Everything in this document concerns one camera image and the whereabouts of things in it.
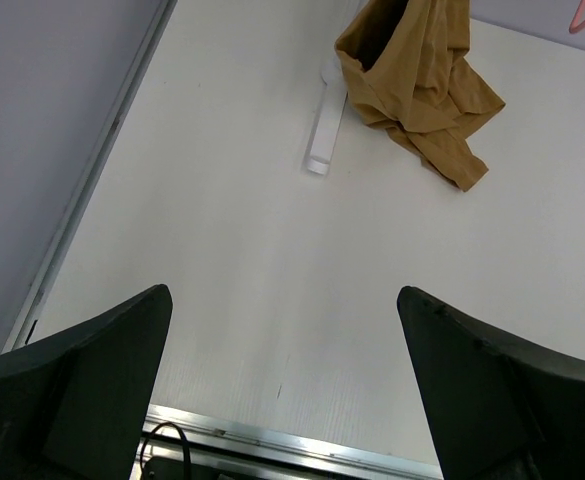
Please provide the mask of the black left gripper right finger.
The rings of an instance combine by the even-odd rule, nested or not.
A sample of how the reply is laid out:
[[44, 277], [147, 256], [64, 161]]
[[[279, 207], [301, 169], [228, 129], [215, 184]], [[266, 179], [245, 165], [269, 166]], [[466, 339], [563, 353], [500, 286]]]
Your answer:
[[413, 287], [397, 298], [446, 479], [585, 479], [585, 361]]

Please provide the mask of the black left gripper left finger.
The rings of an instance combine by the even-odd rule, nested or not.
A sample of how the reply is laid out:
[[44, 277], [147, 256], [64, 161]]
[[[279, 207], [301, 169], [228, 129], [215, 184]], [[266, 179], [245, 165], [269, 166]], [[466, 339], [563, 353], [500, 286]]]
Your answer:
[[126, 479], [173, 301], [155, 285], [0, 355], [0, 479]]

